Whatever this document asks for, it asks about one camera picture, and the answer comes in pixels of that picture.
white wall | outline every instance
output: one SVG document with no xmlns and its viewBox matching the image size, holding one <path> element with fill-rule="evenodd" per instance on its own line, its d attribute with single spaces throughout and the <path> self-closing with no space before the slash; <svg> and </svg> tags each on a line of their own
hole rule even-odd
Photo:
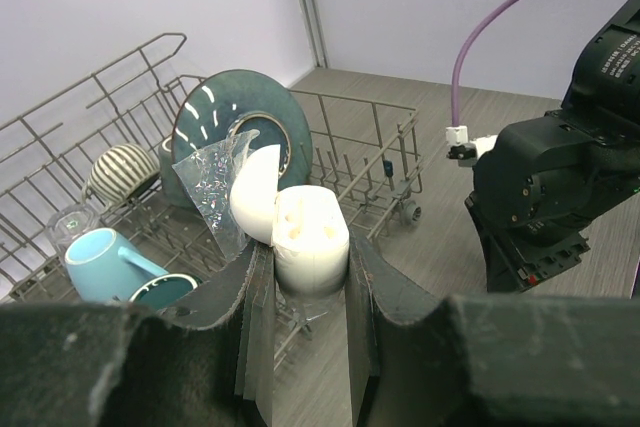
<svg viewBox="0 0 640 427">
<path fill-rule="evenodd" d="M 165 31 L 189 36 L 184 70 L 312 68 L 298 0 L 0 0 L 0 122 Z"/>
<path fill-rule="evenodd" d="M 504 0 L 317 0 L 332 67 L 450 83 L 461 44 Z M 462 84 L 561 98 L 584 45 L 626 0 L 523 0 L 472 48 Z"/>
</svg>

cable connector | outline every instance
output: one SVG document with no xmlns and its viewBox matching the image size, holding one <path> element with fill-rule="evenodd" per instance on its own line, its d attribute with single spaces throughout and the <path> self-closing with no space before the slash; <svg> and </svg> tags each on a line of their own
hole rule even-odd
<svg viewBox="0 0 640 427">
<path fill-rule="evenodd" d="M 447 145 L 449 147 L 466 144 L 467 142 L 469 142 L 469 133 L 467 132 L 467 126 L 460 125 L 458 127 L 447 127 L 446 137 Z"/>
</svg>

gray floor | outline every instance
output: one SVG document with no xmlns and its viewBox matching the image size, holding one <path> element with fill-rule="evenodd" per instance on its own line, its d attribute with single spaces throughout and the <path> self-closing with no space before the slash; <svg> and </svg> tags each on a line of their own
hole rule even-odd
<svg viewBox="0 0 640 427">
<path fill-rule="evenodd" d="M 472 185 L 469 169 L 445 158 L 444 129 L 449 125 L 449 87 L 335 70 L 316 70 L 295 88 L 327 94 L 363 97 L 419 109 L 416 127 L 419 151 L 426 159 L 424 190 L 416 195 L 422 206 L 416 228 L 394 225 L 382 239 L 384 257 L 432 294 L 483 292 L 484 262 L 471 219 L 463 205 Z M 498 92 L 463 89 L 463 124 L 474 137 L 498 133 L 509 123 L 540 116 L 558 101 Z M 317 108 L 302 101 L 312 128 Z M 360 113 L 350 103 L 327 106 L 336 129 L 351 135 L 370 135 Z M 383 130 L 396 119 L 381 117 Z M 354 151 L 354 158 L 360 155 Z M 628 297 L 638 262 L 638 212 L 635 198 L 589 229 L 592 251 L 580 266 L 536 287 L 526 295 Z M 276 375 L 275 426 L 350 426 L 349 373 L 344 307 L 313 325 L 314 338 L 301 336 Z"/>
</svg>

dishwasher rack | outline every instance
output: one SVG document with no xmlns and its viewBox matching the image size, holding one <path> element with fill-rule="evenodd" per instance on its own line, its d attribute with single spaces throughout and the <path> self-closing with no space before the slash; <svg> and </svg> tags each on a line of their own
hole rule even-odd
<svg viewBox="0 0 640 427">
<path fill-rule="evenodd" d="M 79 201 L 93 162 L 110 146 L 134 142 L 156 155 L 181 104 L 204 79 L 174 70 L 186 40 L 182 33 L 158 35 L 0 125 L 1 302 L 78 299 L 45 237 L 45 226 L 54 213 Z M 312 127 L 312 181 L 336 192 L 348 223 L 375 242 L 386 235 L 394 218 L 417 222 L 420 207 L 411 200 L 411 194 L 422 189 L 417 111 L 313 91 L 291 92 Z M 358 115 L 370 116 L 368 138 L 337 132 L 339 119 L 331 120 L 332 111 L 345 112 L 347 104 L 364 109 Z M 399 179 L 394 165 L 402 166 Z M 95 197 L 88 202 L 99 212 L 105 209 Z M 224 266 L 200 215 L 168 204 L 159 182 L 139 198 L 104 212 L 101 222 L 170 272 L 206 279 Z M 284 299 L 278 299 L 278 319 L 286 328 L 276 332 L 276 367 L 298 332 L 311 334 Z"/>
</svg>

mug handle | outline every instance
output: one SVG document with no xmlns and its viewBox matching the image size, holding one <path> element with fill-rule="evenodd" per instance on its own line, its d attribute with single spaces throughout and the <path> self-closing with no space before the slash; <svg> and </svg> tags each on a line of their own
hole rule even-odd
<svg viewBox="0 0 640 427">
<path fill-rule="evenodd" d="M 167 275 L 169 273 L 159 265 L 154 264 L 146 257 L 143 257 L 127 247 L 120 247 L 118 249 L 118 257 L 155 277 L 160 277 L 161 275 Z"/>
</svg>

